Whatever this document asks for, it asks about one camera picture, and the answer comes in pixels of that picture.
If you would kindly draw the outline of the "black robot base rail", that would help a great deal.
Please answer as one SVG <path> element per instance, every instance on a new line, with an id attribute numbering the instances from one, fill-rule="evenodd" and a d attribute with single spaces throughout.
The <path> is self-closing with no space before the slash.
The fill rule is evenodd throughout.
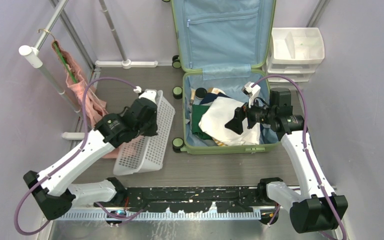
<path id="1" fill-rule="evenodd" d="M 135 220 L 258 220 L 271 222 L 277 204 L 257 186 L 129 187 L 101 205 Z"/>

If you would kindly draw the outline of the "white perforated plastic basket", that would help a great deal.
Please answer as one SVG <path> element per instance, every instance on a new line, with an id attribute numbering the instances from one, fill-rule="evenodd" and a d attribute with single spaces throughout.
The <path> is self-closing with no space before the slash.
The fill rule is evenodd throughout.
<path id="1" fill-rule="evenodd" d="M 114 175 L 126 176 L 162 169 L 176 111 L 166 100 L 162 90 L 156 92 L 156 103 L 157 135 L 141 135 L 131 142 L 122 144 L 113 167 Z"/>

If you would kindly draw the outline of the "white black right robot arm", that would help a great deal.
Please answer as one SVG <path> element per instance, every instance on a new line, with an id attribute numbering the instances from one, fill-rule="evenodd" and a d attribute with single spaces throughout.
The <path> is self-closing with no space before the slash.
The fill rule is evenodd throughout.
<path id="1" fill-rule="evenodd" d="M 291 91 L 272 88 L 268 102 L 258 96 L 256 86 L 245 86 L 242 91 L 249 100 L 234 110 L 225 127 L 241 134 L 257 124 L 269 125 L 285 148 L 299 182 L 296 192 L 279 177 L 263 178 L 258 184 L 259 202 L 266 206 L 275 202 L 283 207 L 299 234 L 341 227 L 348 201 L 344 195 L 337 195 L 326 180 L 310 143 L 306 120 L 293 113 Z"/>

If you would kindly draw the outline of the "green ribbed hard-shell suitcase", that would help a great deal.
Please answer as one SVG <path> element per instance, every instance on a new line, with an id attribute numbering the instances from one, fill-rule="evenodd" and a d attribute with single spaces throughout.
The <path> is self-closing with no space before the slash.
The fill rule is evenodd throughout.
<path id="1" fill-rule="evenodd" d="M 276 2 L 274 0 L 171 1 L 179 53 L 172 65 L 184 71 L 181 93 L 183 135 L 172 141 L 175 152 L 191 155 L 263 153 L 275 149 L 275 133 L 261 128 L 259 144 L 218 146 L 192 131 L 193 90 L 218 88 L 246 102 L 242 87 L 258 83 L 259 96 L 268 100 L 270 85 L 262 70 L 266 62 Z"/>

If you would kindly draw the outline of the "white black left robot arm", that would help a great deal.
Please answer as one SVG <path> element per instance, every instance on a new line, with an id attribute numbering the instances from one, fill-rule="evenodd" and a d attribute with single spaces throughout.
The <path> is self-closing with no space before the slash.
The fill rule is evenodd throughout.
<path id="1" fill-rule="evenodd" d="M 93 203 L 121 206 L 127 191 L 119 180 L 75 185 L 73 181 L 106 154 L 138 136 L 157 135 L 157 93 L 146 91 L 121 113 L 105 115 L 86 138 L 50 167 L 28 171 L 23 179 L 47 220 L 55 220 L 71 207 Z"/>

